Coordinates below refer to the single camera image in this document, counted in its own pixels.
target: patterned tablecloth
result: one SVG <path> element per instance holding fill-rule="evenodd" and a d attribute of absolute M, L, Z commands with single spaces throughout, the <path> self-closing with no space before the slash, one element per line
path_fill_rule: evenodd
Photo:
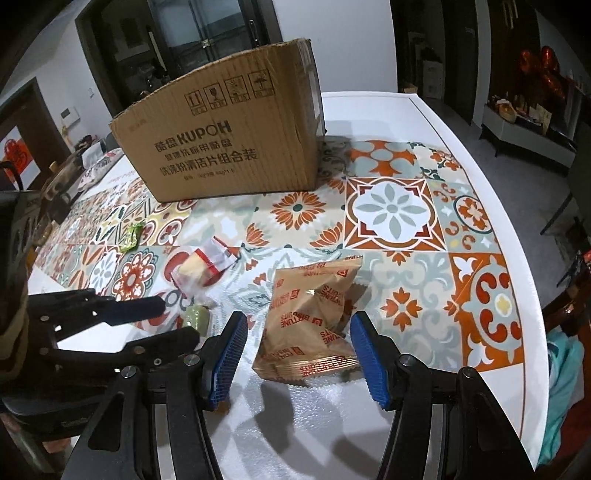
<path fill-rule="evenodd" d="M 240 256 L 222 281 L 228 296 L 215 300 L 250 316 L 265 313 L 277 268 L 355 251 L 364 262 L 348 311 L 367 310 L 402 351 L 449 370 L 523 361 L 505 260 L 448 151 L 419 142 L 329 139 L 320 169 L 315 192 L 164 204 L 140 178 L 122 181 L 77 202 L 36 265 L 66 288 L 91 287 L 117 300 L 161 296 L 165 314 L 138 324 L 152 333 L 181 323 L 191 299 L 170 272 L 213 235 Z M 139 247 L 121 254 L 126 227 L 141 220 Z"/>
<path fill-rule="evenodd" d="M 180 325 L 192 303 L 170 275 L 192 248 L 216 235 L 239 254 L 209 291 L 218 303 L 212 334 L 233 310 L 245 312 L 249 325 L 230 414 L 221 422 L 208 417 L 225 478 L 371 477 L 392 418 L 379 411 L 358 376 L 306 388 L 262 382 L 252 372 L 277 268 L 362 254 L 346 312 L 366 310 L 403 352 L 450 371 L 524 361 L 504 256 L 478 194 L 449 151 L 328 137 L 313 192 L 166 204 L 154 200 L 131 166 L 125 169 L 74 205 L 36 266 L 65 288 L 92 287 L 118 300 L 161 296 L 165 313 L 137 325 L 154 333 Z M 141 220 L 139 247 L 121 254 L 126 227 Z M 353 408 L 339 399 L 347 383 L 363 400 L 344 413 Z M 376 435 L 374 428 L 359 433 L 343 426 L 345 416 L 363 412 L 383 421 Z"/>

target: door frame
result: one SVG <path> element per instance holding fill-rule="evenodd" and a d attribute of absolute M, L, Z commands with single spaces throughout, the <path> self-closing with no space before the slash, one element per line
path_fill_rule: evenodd
<path fill-rule="evenodd" d="M 102 10 L 107 4 L 109 4 L 112 0 L 90 0 L 90 2 L 82 9 L 80 14 L 76 17 L 76 29 L 78 31 L 78 36 L 80 37 L 80 43 L 82 45 L 82 50 L 86 57 L 86 61 L 88 62 L 88 66 L 92 76 L 95 79 L 96 86 L 99 89 L 99 93 L 105 102 L 109 113 L 114 118 L 123 110 L 125 110 L 117 91 L 112 83 L 111 77 L 109 75 L 109 71 L 107 65 L 102 56 L 102 52 L 99 48 L 99 45 L 96 41 L 96 36 L 94 30 L 92 28 L 92 18 L 93 16 Z M 265 45 L 269 43 L 269 35 L 267 31 L 267 26 L 265 24 L 265 18 L 260 10 L 260 7 L 256 0 L 238 0 L 240 5 L 242 15 L 245 19 L 246 29 L 248 30 L 248 34 L 252 40 L 252 30 L 251 25 L 249 23 L 250 18 L 247 18 L 247 15 L 251 15 L 254 19 L 255 25 L 258 27 L 258 34 L 259 40 L 261 41 L 261 45 Z M 147 0 L 148 7 L 150 11 L 152 11 L 152 3 L 151 1 Z M 160 28 L 158 27 L 158 23 L 155 22 L 154 24 L 154 37 L 156 43 L 158 45 L 158 49 L 160 53 L 164 57 L 164 62 L 167 65 L 167 68 L 173 68 L 173 72 L 176 69 L 174 62 L 172 61 L 170 52 L 168 47 L 166 46 L 166 42 L 164 42 L 164 37 Z"/>
<path fill-rule="evenodd" d="M 471 114 L 469 119 L 464 117 L 460 112 L 456 110 L 457 105 L 457 51 L 456 51 L 456 37 L 451 27 L 454 27 L 453 20 L 456 15 L 456 2 L 455 0 L 441 0 L 441 8 L 443 10 L 443 29 L 445 32 L 445 80 L 444 80 L 444 95 L 443 102 L 451 107 L 460 117 L 462 117 L 468 125 L 472 124 L 474 115 L 474 105 L 476 104 L 476 89 L 478 88 L 478 61 L 479 61 L 479 42 L 478 38 L 478 14 L 476 12 L 476 4 L 471 4 L 474 9 L 474 41 L 475 41 L 475 55 L 472 64 L 472 71 L 474 72 L 474 95 L 472 96 Z"/>
<path fill-rule="evenodd" d="M 121 103 L 119 94 L 115 90 L 111 76 L 109 75 L 109 70 L 103 59 L 103 54 L 96 41 L 95 32 L 92 28 L 92 18 L 94 15 L 100 12 L 112 1 L 113 0 L 90 0 L 76 17 L 75 23 L 78 36 L 80 37 L 80 44 L 82 45 L 82 51 L 86 57 L 90 72 L 95 79 L 96 86 L 99 89 L 99 93 L 103 98 L 109 113 L 114 118 L 125 110 L 125 108 Z M 163 51 L 162 45 L 165 44 L 163 43 L 162 33 L 157 24 L 154 25 L 154 37 L 161 54 L 167 56 L 168 50 L 165 49 Z M 168 65 L 171 64 L 171 62 L 168 58 L 165 58 L 164 61 L 167 63 L 168 68 Z"/>
<path fill-rule="evenodd" d="M 0 105 L 0 123 L 4 122 L 4 120 L 10 118 L 13 111 L 20 107 L 20 102 L 22 102 L 22 98 L 32 92 L 35 96 L 36 100 L 39 101 L 41 105 L 41 111 L 43 112 L 43 120 L 45 120 L 49 125 L 51 125 L 51 134 L 54 137 L 57 144 L 64 152 L 64 159 L 66 159 L 72 152 L 66 145 L 65 140 L 60 135 L 56 123 L 53 121 L 51 117 L 51 113 L 47 109 L 47 104 L 41 94 L 41 89 L 39 88 L 39 84 L 37 83 L 37 77 L 33 77 L 27 83 L 25 83 L 22 87 L 20 87 L 16 92 L 14 92 L 2 105 Z"/>

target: orange floral pattern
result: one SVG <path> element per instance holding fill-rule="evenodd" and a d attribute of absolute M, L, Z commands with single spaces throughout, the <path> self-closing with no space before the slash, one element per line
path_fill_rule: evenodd
<path fill-rule="evenodd" d="M 303 225 L 313 222 L 318 214 L 324 213 L 324 206 L 326 204 L 315 193 L 293 192 L 285 195 L 280 202 L 273 203 L 275 208 L 271 213 L 278 223 L 285 225 L 285 230 L 299 230 Z"/>
<path fill-rule="evenodd" d="M 386 257 L 390 257 L 390 259 L 392 259 L 392 262 L 396 262 L 398 264 L 398 266 L 400 266 L 404 262 L 406 262 L 407 258 L 410 258 L 410 252 L 407 252 L 404 250 L 401 252 L 396 252 L 396 251 L 386 252 Z"/>
<path fill-rule="evenodd" d="M 115 300 L 140 299 L 152 286 L 158 257 L 147 249 L 131 254 L 123 264 L 121 272 L 113 283 L 112 293 Z"/>
<path fill-rule="evenodd" d="M 389 199 L 392 198 L 392 190 L 399 192 L 395 194 L 398 195 L 395 200 Z M 351 177 L 347 179 L 346 195 L 344 248 L 396 252 L 446 250 L 441 224 L 426 180 Z M 402 211 L 403 217 L 399 216 L 398 200 L 412 203 L 409 203 L 410 209 L 418 212 L 418 216 L 410 218 L 406 211 Z M 388 206 L 388 202 L 392 201 L 395 205 Z M 357 205 L 369 210 L 359 210 Z"/>
<path fill-rule="evenodd" d="M 410 293 L 404 291 L 402 287 L 398 291 L 392 292 L 392 298 L 394 300 L 386 299 L 386 305 L 381 307 L 381 310 L 386 312 L 386 318 L 396 315 L 392 324 L 398 325 L 400 331 L 403 332 L 407 326 L 413 324 L 411 317 L 418 318 L 418 312 L 423 308 L 418 305 L 416 300 L 410 300 Z"/>
<path fill-rule="evenodd" d="M 401 174 L 401 172 L 399 172 L 398 170 L 396 170 L 396 168 L 393 168 L 392 165 L 390 165 L 389 161 L 378 160 L 377 162 L 378 166 L 372 168 L 370 170 L 371 172 L 377 173 L 381 177 L 394 177 L 395 175 Z"/>
<path fill-rule="evenodd" d="M 263 238 L 262 230 L 255 227 L 254 223 L 251 223 L 246 227 L 246 242 L 255 247 L 264 247 L 269 244 L 269 242 Z"/>
<path fill-rule="evenodd" d="M 431 158 L 435 160 L 437 163 L 443 163 L 446 161 L 453 161 L 453 157 L 451 154 L 444 152 L 442 150 L 436 150 L 431 155 Z"/>
<path fill-rule="evenodd" d="M 402 150 L 401 152 L 392 152 L 392 154 L 394 155 L 394 158 L 403 158 L 411 165 L 414 165 L 414 161 L 417 159 L 417 156 L 414 153 L 409 152 L 408 150 Z"/>
<path fill-rule="evenodd" d="M 443 307 L 443 310 L 447 312 L 447 316 L 452 316 L 454 313 L 457 312 L 457 306 L 452 301 L 446 301 L 446 305 Z"/>
<path fill-rule="evenodd" d="M 456 171 L 460 166 L 454 160 L 449 160 L 443 164 L 444 167 L 450 168 L 453 171 Z"/>
<path fill-rule="evenodd" d="M 457 206 L 457 212 L 464 221 L 470 221 L 472 226 L 481 232 L 491 229 L 488 215 L 480 202 L 471 197 L 461 197 L 459 200 L 461 203 Z"/>
<path fill-rule="evenodd" d="M 343 224 L 341 222 L 337 222 L 333 228 L 325 229 L 316 240 L 310 242 L 310 245 L 316 248 L 337 245 L 343 241 L 342 234 Z"/>
<path fill-rule="evenodd" d="M 330 188 L 337 190 L 339 193 L 345 191 L 345 182 L 342 179 L 330 179 L 326 184 Z"/>
<path fill-rule="evenodd" d="M 252 282 L 260 286 L 262 281 L 267 281 L 267 274 L 265 272 L 258 275 Z"/>
<path fill-rule="evenodd" d="M 250 260 L 250 262 L 247 262 L 244 265 L 244 270 L 246 270 L 248 272 L 249 270 L 252 270 L 253 268 L 255 268 L 257 265 L 258 265 L 258 260 L 252 259 L 252 260 Z"/>

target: doorway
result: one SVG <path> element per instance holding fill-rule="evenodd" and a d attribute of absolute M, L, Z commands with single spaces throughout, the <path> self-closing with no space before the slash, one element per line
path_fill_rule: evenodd
<path fill-rule="evenodd" d="M 76 25 L 113 116 L 195 68 L 269 43 L 256 0 L 92 0 Z"/>
<path fill-rule="evenodd" d="M 517 16 L 507 17 L 501 0 L 488 0 L 491 18 L 491 83 L 489 96 L 513 99 L 518 84 L 522 50 L 540 51 L 540 30 L 535 9 L 525 0 L 512 3 Z"/>
<path fill-rule="evenodd" d="M 33 78 L 18 89 L 0 107 L 0 141 L 18 132 L 20 148 L 26 148 L 36 165 L 28 190 L 41 190 L 53 175 L 49 165 L 62 163 L 69 155 L 64 139 L 59 134 Z M 0 190 L 14 190 L 4 170 L 0 170 Z"/>
<path fill-rule="evenodd" d="M 441 4 L 446 43 L 444 102 L 470 125 L 478 78 L 476 4 L 467 0 L 442 0 Z"/>
<path fill-rule="evenodd" d="M 391 0 L 398 87 L 425 101 L 444 96 L 446 37 L 441 0 Z"/>

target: brown snack bag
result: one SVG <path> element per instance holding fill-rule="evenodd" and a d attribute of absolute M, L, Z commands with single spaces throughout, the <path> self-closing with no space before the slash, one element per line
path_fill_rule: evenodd
<path fill-rule="evenodd" d="M 252 369 L 266 380 L 300 380 L 359 365 L 353 347 L 336 331 L 345 294 L 363 258 L 347 257 L 280 268 L 261 344 Z"/>

